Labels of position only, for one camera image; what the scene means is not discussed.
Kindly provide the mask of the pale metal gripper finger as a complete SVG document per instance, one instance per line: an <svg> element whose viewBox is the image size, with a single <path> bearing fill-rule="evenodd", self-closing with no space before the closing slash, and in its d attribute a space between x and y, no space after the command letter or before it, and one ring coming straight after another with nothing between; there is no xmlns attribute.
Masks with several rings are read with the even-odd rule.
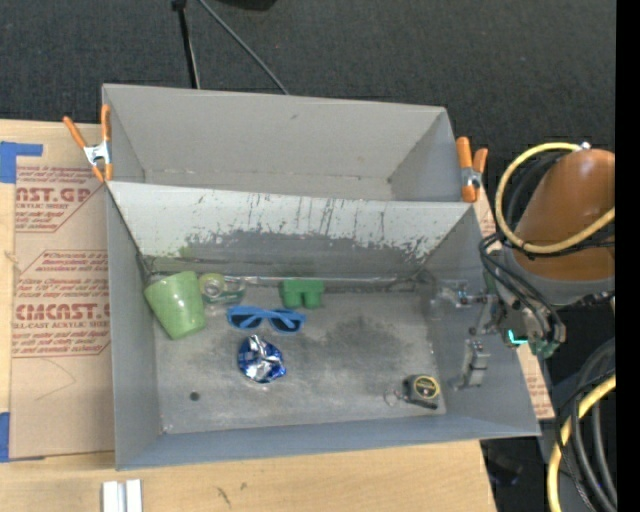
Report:
<svg viewBox="0 0 640 512"><path fill-rule="evenodd" d="M496 300L496 294L486 289L474 292L469 289L467 280L440 280L436 283L435 295L431 299L434 306L445 304L453 307L471 307L476 304L489 304Z"/></svg>
<svg viewBox="0 0 640 512"><path fill-rule="evenodd" d="M451 380L452 388L462 390L480 387L488 370L490 356L491 354L485 350L482 341L466 340L460 371Z"/></svg>

